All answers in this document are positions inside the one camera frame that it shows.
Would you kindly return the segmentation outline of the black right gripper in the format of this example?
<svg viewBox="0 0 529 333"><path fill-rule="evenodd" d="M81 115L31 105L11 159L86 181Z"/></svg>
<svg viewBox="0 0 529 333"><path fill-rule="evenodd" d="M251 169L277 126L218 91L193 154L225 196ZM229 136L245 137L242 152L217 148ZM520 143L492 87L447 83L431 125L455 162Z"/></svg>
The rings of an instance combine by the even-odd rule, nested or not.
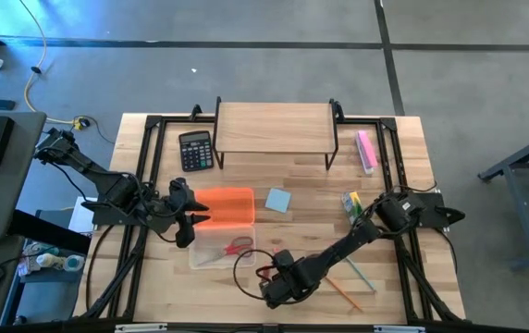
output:
<svg viewBox="0 0 529 333"><path fill-rule="evenodd" d="M314 287L307 286L297 276L297 266L288 250L275 253L272 264L256 269L257 277L269 280L261 283L262 298L269 308L303 302L314 293ZM273 268L277 273L270 278Z"/></svg>

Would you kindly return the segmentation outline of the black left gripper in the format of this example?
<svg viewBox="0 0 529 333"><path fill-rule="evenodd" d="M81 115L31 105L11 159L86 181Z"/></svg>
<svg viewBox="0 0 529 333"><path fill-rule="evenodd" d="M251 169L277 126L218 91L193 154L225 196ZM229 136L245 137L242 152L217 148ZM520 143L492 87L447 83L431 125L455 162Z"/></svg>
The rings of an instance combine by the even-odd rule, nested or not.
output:
<svg viewBox="0 0 529 333"><path fill-rule="evenodd" d="M184 178L175 178L169 184L169 196L166 199L168 204L173 204L171 213L166 214L166 218L178 224L178 231L175 239L168 240L163 236L163 231L155 231L157 237L168 243L175 243L178 248L187 248L194 240L195 234L193 226L210 219L210 216L186 215L191 209L208 209L208 206L200 203L195 198L195 193L186 183Z"/></svg>

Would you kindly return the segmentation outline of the clear pencil box orange lid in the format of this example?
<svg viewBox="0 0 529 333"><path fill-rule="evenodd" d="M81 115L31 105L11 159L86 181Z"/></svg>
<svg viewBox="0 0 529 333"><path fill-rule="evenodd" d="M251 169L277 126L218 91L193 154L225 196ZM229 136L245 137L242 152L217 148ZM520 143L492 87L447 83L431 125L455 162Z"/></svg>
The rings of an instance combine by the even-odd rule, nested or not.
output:
<svg viewBox="0 0 529 333"><path fill-rule="evenodd" d="M201 265L212 254L223 249L230 242L241 236L253 238L256 245L254 227L255 207L254 193L250 188L212 188L198 190L195 198L208 206L206 212L210 219L194 227L195 240L189 251L191 269L225 269L232 268L239 258L237 267L255 264L253 253L226 256L211 264Z"/></svg>

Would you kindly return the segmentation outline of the red handled scissors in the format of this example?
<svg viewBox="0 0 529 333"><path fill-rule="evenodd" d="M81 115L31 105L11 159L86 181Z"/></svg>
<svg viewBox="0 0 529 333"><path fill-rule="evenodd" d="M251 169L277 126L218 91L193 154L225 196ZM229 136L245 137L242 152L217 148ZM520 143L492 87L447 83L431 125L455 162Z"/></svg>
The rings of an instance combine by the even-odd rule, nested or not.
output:
<svg viewBox="0 0 529 333"><path fill-rule="evenodd" d="M211 264L212 262L218 261L226 256L240 255L252 248L254 240L248 236L241 236L233 239L230 244L226 245L223 249L212 254L208 259L201 262L201 265Z"/></svg>

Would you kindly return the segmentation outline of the orange wooden pencil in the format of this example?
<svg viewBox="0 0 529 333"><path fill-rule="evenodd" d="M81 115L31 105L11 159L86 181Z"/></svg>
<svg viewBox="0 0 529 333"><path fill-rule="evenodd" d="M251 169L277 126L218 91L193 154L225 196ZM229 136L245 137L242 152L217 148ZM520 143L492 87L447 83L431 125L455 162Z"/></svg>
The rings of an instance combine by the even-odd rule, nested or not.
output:
<svg viewBox="0 0 529 333"><path fill-rule="evenodd" d="M363 312L363 308L355 301L353 298L351 298L345 290L343 290L332 278L325 277L325 281L333 288L335 289L349 304L352 305L355 309L357 309L359 312Z"/></svg>

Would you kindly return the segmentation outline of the blue sticky note pad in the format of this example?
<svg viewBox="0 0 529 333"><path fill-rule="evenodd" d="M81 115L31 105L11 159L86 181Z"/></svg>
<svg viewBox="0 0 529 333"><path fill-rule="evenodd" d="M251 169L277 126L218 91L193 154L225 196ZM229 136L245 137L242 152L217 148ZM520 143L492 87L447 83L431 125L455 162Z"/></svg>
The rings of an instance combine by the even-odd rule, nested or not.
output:
<svg viewBox="0 0 529 333"><path fill-rule="evenodd" d="M285 214L289 208L290 198L291 194L289 192L273 188L268 193L265 207Z"/></svg>

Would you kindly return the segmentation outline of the teal pencil orange eraser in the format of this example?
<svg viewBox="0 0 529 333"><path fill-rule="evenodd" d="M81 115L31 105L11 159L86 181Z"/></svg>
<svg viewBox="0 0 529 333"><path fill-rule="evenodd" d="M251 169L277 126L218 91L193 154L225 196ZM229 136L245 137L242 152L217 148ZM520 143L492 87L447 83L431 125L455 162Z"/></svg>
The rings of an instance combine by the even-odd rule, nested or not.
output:
<svg viewBox="0 0 529 333"><path fill-rule="evenodd" d="M373 293L376 293L377 290L375 288L375 285L367 278L363 271L349 257L346 257L345 261L350 265L350 267L358 275L358 277L369 287L369 289Z"/></svg>

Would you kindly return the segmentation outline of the black desk calculator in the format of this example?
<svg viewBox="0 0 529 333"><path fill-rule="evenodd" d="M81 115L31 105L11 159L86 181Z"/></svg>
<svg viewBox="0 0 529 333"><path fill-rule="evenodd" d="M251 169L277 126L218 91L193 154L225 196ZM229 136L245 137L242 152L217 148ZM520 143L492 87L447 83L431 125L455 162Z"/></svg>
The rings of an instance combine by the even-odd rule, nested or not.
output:
<svg viewBox="0 0 529 333"><path fill-rule="evenodd" d="M202 171L214 166L210 132L198 130L178 136L181 167L184 172Z"/></svg>

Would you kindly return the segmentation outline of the wooden shelf riser black legs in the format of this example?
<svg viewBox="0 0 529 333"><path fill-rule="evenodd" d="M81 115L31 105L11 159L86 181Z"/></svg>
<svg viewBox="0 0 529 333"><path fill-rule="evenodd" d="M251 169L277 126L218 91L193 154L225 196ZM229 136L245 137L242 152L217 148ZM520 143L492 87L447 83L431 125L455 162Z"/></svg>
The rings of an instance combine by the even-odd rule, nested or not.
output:
<svg viewBox="0 0 529 333"><path fill-rule="evenodd" d="M342 105L241 103L216 99L213 151L220 168L226 154L321 154L330 169L338 153Z"/></svg>

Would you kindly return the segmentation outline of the white paper sheet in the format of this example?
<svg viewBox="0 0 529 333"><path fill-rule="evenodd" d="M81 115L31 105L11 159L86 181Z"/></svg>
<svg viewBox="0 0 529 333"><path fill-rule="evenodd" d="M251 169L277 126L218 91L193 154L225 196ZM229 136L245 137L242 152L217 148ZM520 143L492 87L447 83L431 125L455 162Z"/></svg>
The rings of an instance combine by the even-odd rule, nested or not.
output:
<svg viewBox="0 0 529 333"><path fill-rule="evenodd" d="M79 233L92 233L97 227L93 224L93 211L82 204L84 198L79 196L75 202L68 229Z"/></svg>

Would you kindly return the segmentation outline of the clear plastic bottle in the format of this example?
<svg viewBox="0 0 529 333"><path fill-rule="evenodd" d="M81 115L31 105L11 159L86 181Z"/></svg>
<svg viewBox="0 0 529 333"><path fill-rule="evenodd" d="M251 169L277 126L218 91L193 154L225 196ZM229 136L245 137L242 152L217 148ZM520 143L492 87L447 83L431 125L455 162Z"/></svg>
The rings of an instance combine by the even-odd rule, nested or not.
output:
<svg viewBox="0 0 529 333"><path fill-rule="evenodd" d="M64 270L67 272L77 272L84 267L85 259L79 255L60 257L50 253L38 255L36 263L40 267Z"/></svg>

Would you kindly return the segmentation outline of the silver aluminium bracket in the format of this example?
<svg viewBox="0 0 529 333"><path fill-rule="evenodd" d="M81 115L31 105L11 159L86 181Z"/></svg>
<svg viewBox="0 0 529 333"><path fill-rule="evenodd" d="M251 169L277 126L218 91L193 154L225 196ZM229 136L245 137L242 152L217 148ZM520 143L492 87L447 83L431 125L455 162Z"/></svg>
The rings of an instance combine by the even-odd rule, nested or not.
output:
<svg viewBox="0 0 529 333"><path fill-rule="evenodd" d="M167 324L137 323L116 325L114 333L167 333Z"/></svg>

